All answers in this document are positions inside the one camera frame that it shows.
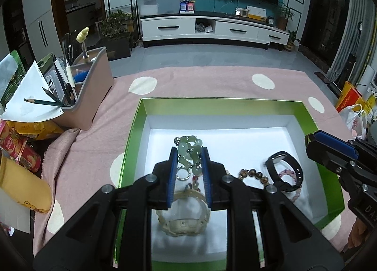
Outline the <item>person's left hand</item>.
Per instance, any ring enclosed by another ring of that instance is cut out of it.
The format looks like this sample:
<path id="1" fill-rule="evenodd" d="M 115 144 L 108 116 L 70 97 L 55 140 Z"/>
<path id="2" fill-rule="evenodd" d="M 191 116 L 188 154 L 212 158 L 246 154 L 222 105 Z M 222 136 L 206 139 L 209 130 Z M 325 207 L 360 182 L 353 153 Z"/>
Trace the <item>person's left hand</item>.
<path id="1" fill-rule="evenodd" d="M 365 240 L 366 232 L 367 226 L 359 218 L 357 218 L 348 237 L 348 248 L 352 249 L 354 247 L 359 247 Z"/>

